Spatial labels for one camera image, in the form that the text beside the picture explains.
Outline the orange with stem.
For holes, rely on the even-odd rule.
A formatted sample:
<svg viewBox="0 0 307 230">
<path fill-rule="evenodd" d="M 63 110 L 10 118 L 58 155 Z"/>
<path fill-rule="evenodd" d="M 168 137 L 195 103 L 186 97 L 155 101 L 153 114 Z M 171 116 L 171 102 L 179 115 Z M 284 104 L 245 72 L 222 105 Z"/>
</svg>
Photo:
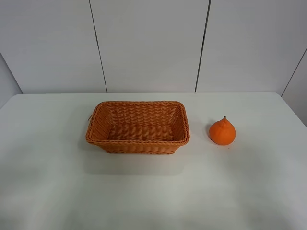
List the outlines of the orange with stem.
<svg viewBox="0 0 307 230">
<path fill-rule="evenodd" d="M 223 119 L 213 123 L 209 129 L 210 139 L 217 145 L 226 146 L 234 142 L 236 138 L 236 129 L 230 123 L 226 116 Z"/>
</svg>

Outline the orange wicker basket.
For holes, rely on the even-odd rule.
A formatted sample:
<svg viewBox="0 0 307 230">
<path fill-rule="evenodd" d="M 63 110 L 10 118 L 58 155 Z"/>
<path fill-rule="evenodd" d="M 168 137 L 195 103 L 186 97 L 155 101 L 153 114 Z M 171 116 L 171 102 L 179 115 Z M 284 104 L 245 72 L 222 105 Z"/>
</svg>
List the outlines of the orange wicker basket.
<svg viewBox="0 0 307 230">
<path fill-rule="evenodd" d="M 190 137 L 177 101 L 101 102 L 89 120 L 86 141 L 107 153 L 173 154 Z"/>
</svg>

